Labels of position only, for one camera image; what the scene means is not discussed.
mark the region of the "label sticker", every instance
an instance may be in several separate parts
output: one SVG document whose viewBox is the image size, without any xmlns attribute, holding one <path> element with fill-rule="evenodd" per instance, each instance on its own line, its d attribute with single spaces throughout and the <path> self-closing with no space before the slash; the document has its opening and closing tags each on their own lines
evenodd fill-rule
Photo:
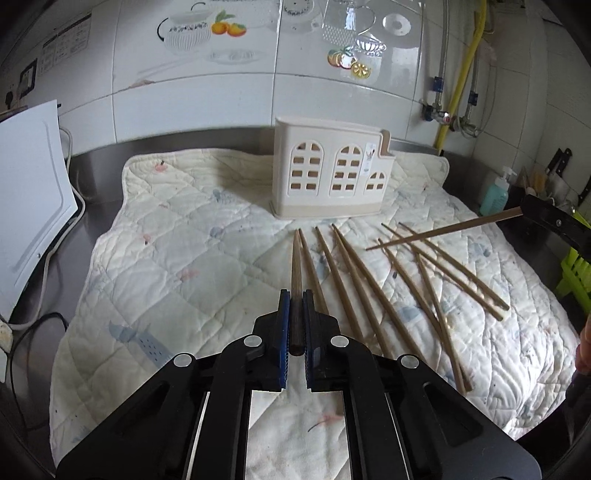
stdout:
<svg viewBox="0 0 591 480">
<path fill-rule="evenodd" d="M 87 47 L 91 19 L 92 13 L 84 15 L 43 44 L 39 75 Z"/>
<path fill-rule="evenodd" d="M 378 146 L 375 143 L 366 143 L 365 144 L 365 152 L 363 152 L 363 163 L 361 164 L 361 172 L 359 173 L 360 177 L 366 177 L 369 175 L 371 171 L 371 162 L 373 162 L 375 157 L 375 152 L 378 149 Z"/>
</svg>

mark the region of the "screw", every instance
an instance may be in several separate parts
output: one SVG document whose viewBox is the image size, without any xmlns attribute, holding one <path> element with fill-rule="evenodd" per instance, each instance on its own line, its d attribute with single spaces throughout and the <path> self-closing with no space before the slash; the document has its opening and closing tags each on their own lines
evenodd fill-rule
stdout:
<svg viewBox="0 0 591 480">
<path fill-rule="evenodd" d="M 337 346 L 339 348 L 344 348 L 349 344 L 349 339 L 342 335 L 336 335 L 330 339 L 330 343 L 333 346 Z"/>
<path fill-rule="evenodd" d="M 404 355 L 400 363 L 403 367 L 406 368 L 417 368 L 418 367 L 418 358 L 414 355 Z"/>
<path fill-rule="evenodd" d="M 244 345 L 254 348 L 262 343 L 262 338 L 258 335 L 249 335 L 244 339 Z"/>
<path fill-rule="evenodd" d="M 191 355 L 188 353 L 180 353 L 176 357 L 174 357 L 174 366 L 175 367 L 188 367 L 191 365 Z"/>
</svg>

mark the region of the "blue gripper pad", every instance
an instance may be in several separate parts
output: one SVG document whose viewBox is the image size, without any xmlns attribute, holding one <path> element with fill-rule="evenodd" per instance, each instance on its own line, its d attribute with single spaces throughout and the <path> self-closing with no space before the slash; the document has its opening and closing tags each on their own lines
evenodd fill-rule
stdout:
<svg viewBox="0 0 591 480">
<path fill-rule="evenodd" d="M 281 347 L 279 349 L 279 385 L 287 386 L 288 348 L 290 331 L 290 293 L 281 290 L 279 301 L 278 320 L 281 322 Z"/>
</svg>

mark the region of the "blue soap bottle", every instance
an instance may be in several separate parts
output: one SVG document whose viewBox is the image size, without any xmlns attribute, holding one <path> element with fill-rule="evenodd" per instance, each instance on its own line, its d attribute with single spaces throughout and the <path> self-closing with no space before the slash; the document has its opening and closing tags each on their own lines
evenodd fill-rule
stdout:
<svg viewBox="0 0 591 480">
<path fill-rule="evenodd" d="M 511 175 L 515 175 L 515 172 L 509 167 L 503 167 L 503 172 L 503 176 L 497 177 L 495 182 L 486 191 L 486 195 L 478 211 L 483 216 L 499 213 L 507 204 L 507 199 L 509 198 L 509 179 Z"/>
</svg>

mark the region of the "metal pipe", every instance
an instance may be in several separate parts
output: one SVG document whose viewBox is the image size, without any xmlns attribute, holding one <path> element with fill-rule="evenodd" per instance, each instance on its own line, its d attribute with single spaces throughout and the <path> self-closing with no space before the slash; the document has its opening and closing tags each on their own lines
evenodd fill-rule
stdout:
<svg viewBox="0 0 591 480">
<path fill-rule="evenodd" d="M 480 57 L 478 56 L 479 50 L 480 47 L 476 49 L 476 54 L 474 55 L 474 62 L 472 67 L 472 84 L 470 85 L 470 97 L 468 98 L 468 103 L 466 105 L 466 113 L 464 114 L 464 123 L 470 123 L 470 115 L 472 114 L 472 108 L 474 107 L 472 97 L 476 94 L 476 86 L 478 84 L 478 70 L 480 66 Z"/>
<path fill-rule="evenodd" d="M 443 82 L 445 80 L 445 70 L 447 65 L 447 46 L 449 44 L 449 0 L 443 0 L 443 38 L 441 39 L 441 56 L 439 60 L 439 78 L 441 88 L 435 94 L 435 110 L 441 110 L 441 98 L 443 97 Z"/>
</svg>

